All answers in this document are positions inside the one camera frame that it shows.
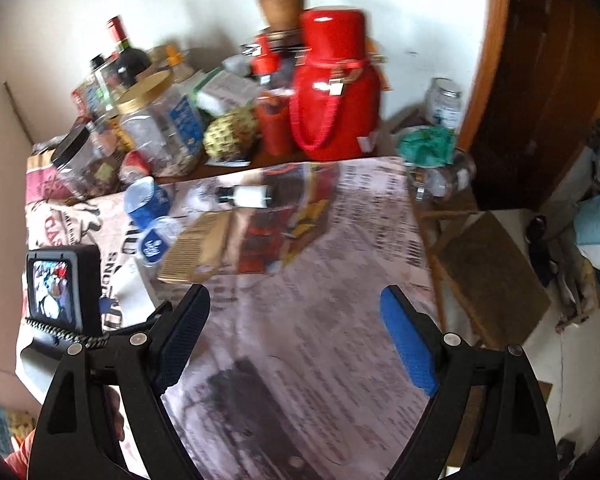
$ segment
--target wooden door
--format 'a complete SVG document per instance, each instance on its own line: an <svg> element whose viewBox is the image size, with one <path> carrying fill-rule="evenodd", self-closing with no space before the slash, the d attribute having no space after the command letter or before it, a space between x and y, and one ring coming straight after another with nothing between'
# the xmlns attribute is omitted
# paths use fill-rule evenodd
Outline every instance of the wooden door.
<svg viewBox="0 0 600 480"><path fill-rule="evenodd" d="M537 209L600 114L600 19L587 0L510 0L489 103L471 153L482 208Z"/></svg>

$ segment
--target red thermos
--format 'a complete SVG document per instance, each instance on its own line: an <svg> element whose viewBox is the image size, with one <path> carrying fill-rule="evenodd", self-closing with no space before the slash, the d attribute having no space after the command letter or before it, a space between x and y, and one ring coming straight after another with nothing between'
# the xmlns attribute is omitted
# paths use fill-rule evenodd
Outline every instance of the red thermos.
<svg viewBox="0 0 600 480"><path fill-rule="evenodd" d="M312 160L368 155L378 125L380 78L365 47L365 15L316 7L301 16L308 51L296 68L289 113L296 143Z"/></svg>

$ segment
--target orange bottle cap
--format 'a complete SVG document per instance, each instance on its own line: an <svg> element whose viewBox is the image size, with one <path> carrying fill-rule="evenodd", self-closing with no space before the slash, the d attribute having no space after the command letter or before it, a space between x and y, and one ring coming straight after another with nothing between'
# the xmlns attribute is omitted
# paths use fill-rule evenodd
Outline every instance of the orange bottle cap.
<svg viewBox="0 0 600 480"><path fill-rule="evenodd" d="M169 63L169 66L176 66L184 61L182 54L179 53L173 45L167 45L165 50L167 53L167 63Z"/></svg>

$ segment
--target terracotta flower pot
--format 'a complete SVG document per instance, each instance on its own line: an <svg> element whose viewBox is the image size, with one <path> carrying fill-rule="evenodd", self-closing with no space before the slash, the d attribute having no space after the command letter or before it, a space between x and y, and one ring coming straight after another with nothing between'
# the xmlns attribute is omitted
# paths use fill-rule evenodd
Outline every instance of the terracotta flower pot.
<svg viewBox="0 0 600 480"><path fill-rule="evenodd" d="M258 4L269 22L271 32L300 28L304 0L258 0Z"/></svg>

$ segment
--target small display screen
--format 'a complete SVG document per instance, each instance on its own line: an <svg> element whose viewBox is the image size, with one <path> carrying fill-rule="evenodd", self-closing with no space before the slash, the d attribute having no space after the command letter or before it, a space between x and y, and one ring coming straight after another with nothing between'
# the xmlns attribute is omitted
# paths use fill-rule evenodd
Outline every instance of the small display screen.
<svg viewBox="0 0 600 480"><path fill-rule="evenodd" d="M75 310L68 262L33 262L34 301L31 317L55 326L75 329Z"/></svg>

